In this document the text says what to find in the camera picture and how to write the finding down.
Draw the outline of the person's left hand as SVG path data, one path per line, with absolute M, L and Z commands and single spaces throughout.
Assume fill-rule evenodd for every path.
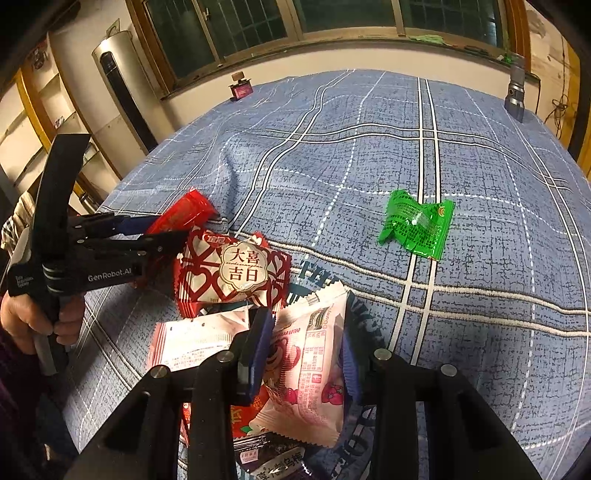
M 84 311 L 84 296 L 74 296 L 61 308 L 58 321 L 52 324 L 29 295 L 11 297 L 6 293 L 1 303 L 1 326 L 24 354 L 32 355 L 36 353 L 35 334 L 55 334 L 59 344 L 75 344 L 79 338 Z

